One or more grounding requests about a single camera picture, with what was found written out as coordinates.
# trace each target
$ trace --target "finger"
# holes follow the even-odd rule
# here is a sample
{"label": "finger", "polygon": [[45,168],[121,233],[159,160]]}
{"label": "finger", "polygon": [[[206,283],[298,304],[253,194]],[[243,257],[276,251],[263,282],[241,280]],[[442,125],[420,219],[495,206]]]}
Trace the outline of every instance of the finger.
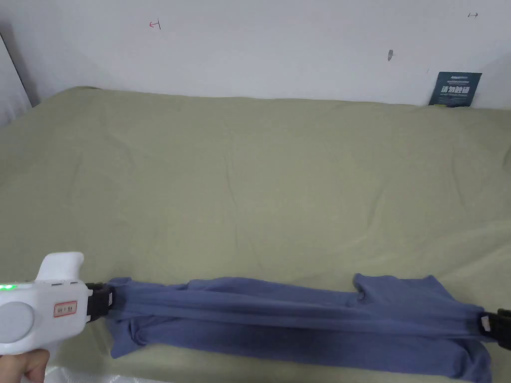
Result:
{"label": "finger", "polygon": [[26,355],[28,357],[28,365],[25,370],[25,376],[34,383],[43,383],[46,365],[50,360],[50,353],[47,350],[34,350]]}
{"label": "finger", "polygon": [[0,357],[0,371],[0,383],[19,383],[25,366],[17,355],[4,355]]}

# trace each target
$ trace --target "dark blue sign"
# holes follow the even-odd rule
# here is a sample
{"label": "dark blue sign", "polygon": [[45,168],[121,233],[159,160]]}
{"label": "dark blue sign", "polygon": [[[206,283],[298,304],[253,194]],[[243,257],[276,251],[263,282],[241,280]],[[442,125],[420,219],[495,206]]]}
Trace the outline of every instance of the dark blue sign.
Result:
{"label": "dark blue sign", "polygon": [[429,105],[470,106],[481,73],[439,72]]}

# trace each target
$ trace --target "blue t-shirt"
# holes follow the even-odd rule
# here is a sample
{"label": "blue t-shirt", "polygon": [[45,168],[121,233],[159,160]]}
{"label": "blue t-shirt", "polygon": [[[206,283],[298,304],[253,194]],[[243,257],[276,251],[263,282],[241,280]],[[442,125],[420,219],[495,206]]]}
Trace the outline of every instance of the blue t-shirt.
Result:
{"label": "blue t-shirt", "polygon": [[147,344],[280,361],[491,382],[482,307],[456,301],[433,276],[356,274],[343,293],[248,278],[186,284],[110,281],[112,357]]}

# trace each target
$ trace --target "black clip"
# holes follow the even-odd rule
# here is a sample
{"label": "black clip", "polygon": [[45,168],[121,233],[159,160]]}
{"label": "black clip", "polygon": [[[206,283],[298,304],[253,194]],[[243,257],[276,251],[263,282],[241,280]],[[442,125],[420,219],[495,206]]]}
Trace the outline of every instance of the black clip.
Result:
{"label": "black clip", "polygon": [[104,317],[110,311],[114,301],[113,287],[104,283],[86,283],[92,295],[87,302],[87,315],[90,315],[90,321],[93,322],[100,317]]}
{"label": "black clip", "polygon": [[495,339],[500,347],[511,350],[511,310],[500,308],[496,314],[481,313],[478,325],[481,334]]}

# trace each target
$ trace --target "green bedsheet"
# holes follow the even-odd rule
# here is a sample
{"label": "green bedsheet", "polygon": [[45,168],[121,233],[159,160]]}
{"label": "green bedsheet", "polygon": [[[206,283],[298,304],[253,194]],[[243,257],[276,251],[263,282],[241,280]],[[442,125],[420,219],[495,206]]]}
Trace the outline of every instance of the green bedsheet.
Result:
{"label": "green bedsheet", "polygon": [[[511,112],[74,88],[0,129],[1,280],[50,252],[82,279],[244,276],[349,291],[354,273],[435,275],[511,308]],[[153,346],[112,360],[99,321],[56,363],[175,382],[439,377]],[[495,382],[509,351],[490,346]]]}

